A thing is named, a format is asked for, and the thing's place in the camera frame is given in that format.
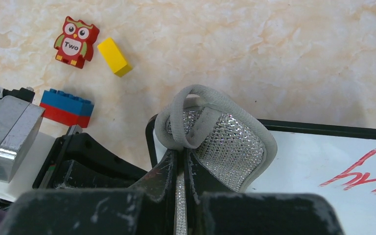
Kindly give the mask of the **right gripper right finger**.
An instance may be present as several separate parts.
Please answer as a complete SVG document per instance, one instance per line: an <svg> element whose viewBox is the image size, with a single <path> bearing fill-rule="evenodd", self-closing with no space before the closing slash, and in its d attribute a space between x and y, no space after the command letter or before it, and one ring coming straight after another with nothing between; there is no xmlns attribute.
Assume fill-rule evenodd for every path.
<svg viewBox="0 0 376 235"><path fill-rule="evenodd" d="M189 235L342 235L332 206L307 193L238 193L185 150Z"/></svg>

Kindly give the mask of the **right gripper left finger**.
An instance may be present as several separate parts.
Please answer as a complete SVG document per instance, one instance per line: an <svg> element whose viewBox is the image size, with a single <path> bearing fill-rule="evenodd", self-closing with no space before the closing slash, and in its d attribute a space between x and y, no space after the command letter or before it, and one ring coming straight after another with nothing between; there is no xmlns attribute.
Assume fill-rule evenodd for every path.
<svg viewBox="0 0 376 235"><path fill-rule="evenodd" d="M39 189L13 203L0 235L171 235L177 152L128 188Z"/></svg>

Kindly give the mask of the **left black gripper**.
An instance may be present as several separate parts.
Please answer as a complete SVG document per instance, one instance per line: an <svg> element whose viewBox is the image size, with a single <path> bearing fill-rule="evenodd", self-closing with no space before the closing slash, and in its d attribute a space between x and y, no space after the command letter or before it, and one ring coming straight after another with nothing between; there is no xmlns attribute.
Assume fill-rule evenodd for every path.
<svg viewBox="0 0 376 235"><path fill-rule="evenodd" d="M79 125L56 138L33 185L50 188L127 188L147 173L82 133Z"/></svg>

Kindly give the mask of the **small whiteboard with black frame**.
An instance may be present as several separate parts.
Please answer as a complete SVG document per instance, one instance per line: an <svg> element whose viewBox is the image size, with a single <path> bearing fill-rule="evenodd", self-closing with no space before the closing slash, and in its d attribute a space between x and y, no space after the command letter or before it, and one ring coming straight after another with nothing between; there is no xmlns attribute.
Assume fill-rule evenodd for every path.
<svg viewBox="0 0 376 235"><path fill-rule="evenodd" d="M248 193L313 193L347 235L376 235L376 129L262 120L278 144Z"/></svg>

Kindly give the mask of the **red and blue toy brick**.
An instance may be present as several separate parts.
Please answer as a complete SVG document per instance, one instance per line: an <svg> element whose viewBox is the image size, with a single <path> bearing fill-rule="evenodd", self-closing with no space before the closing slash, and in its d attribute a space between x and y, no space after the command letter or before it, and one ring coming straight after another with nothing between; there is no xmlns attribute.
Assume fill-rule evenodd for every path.
<svg viewBox="0 0 376 235"><path fill-rule="evenodd" d="M44 91L40 106L45 108L45 118L81 128L88 127L94 109L91 101L56 89Z"/></svg>

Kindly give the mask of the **yellow toy brick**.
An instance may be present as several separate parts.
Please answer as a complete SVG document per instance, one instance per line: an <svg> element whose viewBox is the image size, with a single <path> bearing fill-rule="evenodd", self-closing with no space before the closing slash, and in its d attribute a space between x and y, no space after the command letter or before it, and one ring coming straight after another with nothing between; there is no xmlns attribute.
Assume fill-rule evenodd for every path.
<svg viewBox="0 0 376 235"><path fill-rule="evenodd" d="M123 77L133 69L112 38L107 38L97 48L114 75Z"/></svg>

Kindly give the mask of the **red owl toy block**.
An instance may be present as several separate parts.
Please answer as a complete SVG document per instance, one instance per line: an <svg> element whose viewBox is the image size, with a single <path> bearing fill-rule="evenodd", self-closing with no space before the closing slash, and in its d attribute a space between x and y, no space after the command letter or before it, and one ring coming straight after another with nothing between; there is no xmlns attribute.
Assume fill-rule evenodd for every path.
<svg viewBox="0 0 376 235"><path fill-rule="evenodd" d="M63 32L53 46L57 50L55 59L79 69L83 68L85 62L93 58L93 44L99 33L100 30L94 24L86 24L82 20L76 21L67 16Z"/></svg>

